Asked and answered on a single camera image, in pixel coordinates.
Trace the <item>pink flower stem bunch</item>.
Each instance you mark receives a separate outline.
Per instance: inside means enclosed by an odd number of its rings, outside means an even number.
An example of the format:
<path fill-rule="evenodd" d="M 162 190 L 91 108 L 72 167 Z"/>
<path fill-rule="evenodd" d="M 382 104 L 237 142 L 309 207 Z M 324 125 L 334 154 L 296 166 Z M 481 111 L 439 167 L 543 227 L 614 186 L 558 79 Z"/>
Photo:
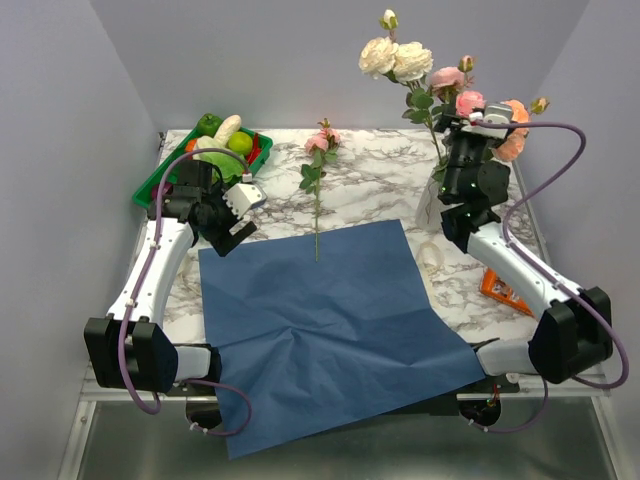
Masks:
<path fill-rule="evenodd" d="M 475 59 L 465 55 L 457 66 L 440 68 L 430 77 L 430 87 L 434 95 L 443 104 L 452 104 L 455 113 L 460 117 L 468 117 L 486 105 L 480 92 L 469 89 L 473 84 L 471 73 L 474 64 Z"/>

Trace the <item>cream gold-lettered ribbon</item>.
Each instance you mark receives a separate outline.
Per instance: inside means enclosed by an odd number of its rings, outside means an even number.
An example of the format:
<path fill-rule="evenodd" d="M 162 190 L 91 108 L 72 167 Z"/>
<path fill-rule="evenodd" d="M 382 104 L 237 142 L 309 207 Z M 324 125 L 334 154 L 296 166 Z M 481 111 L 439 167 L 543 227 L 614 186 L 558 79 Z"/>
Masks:
<path fill-rule="evenodd" d="M 444 265 L 444 254 L 434 242 L 425 241 L 418 249 L 416 262 L 423 276 L 431 278 Z"/>

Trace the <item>pink rose stem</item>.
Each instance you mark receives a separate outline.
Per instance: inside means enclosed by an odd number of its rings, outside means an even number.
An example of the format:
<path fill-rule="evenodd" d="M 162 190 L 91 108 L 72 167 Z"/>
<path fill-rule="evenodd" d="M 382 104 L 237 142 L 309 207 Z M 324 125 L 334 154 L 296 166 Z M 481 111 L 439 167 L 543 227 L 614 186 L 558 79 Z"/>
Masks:
<path fill-rule="evenodd" d="M 532 116 L 543 114 L 549 107 L 550 101 L 547 97 L 538 97 L 531 102 L 529 107 L 517 99 L 502 101 L 502 104 L 508 105 L 512 109 L 513 122 L 528 123 Z M 493 157 L 504 163 L 514 162 L 524 150 L 528 133 L 528 128 L 513 130 L 500 146 L 491 150 Z"/>

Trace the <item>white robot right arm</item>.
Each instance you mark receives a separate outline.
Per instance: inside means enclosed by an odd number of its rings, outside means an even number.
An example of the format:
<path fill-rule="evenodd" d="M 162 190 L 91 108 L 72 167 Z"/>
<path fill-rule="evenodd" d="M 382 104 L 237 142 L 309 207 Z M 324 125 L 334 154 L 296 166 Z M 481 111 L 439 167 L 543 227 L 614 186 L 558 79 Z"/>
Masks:
<path fill-rule="evenodd" d="M 480 392 L 496 376 L 539 375 L 553 384 L 575 379 L 609 359 L 614 350 L 611 301 L 600 288 L 585 289 L 533 255 L 494 207 L 507 201 L 511 170 L 487 151 L 521 128 L 504 104 L 475 109 L 469 117 L 440 115 L 435 129 L 448 135 L 449 160 L 438 198 L 445 237 L 494 270 L 527 304 L 538 324 L 532 338 L 491 340 L 460 367 L 460 379 Z"/>

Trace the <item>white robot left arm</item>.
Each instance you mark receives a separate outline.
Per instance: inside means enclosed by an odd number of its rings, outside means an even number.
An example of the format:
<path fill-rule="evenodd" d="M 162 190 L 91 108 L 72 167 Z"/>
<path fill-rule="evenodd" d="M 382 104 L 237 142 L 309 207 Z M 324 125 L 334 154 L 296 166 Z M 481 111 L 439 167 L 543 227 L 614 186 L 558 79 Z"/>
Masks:
<path fill-rule="evenodd" d="M 147 210 L 142 250 L 127 282 L 101 318 L 91 318 L 84 341 L 99 386 L 167 393 L 188 382 L 201 395 L 222 380 L 218 350 L 175 344 L 163 330 L 165 307 L 183 258 L 199 239 L 224 257 L 256 230 L 243 219 L 267 199 L 251 174 L 229 186 L 215 165 L 181 157 L 163 176 Z"/>

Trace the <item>dark blue wrapping paper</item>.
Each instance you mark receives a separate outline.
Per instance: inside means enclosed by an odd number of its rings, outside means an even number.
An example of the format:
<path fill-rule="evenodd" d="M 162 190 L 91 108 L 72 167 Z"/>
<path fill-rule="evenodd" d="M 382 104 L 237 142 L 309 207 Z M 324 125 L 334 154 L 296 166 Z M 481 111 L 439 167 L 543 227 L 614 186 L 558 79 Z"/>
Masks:
<path fill-rule="evenodd" d="M 482 380 L 432 309 L 402 224 L 199 253 L 205 337 L 221 357 L 240 458 Z"/>

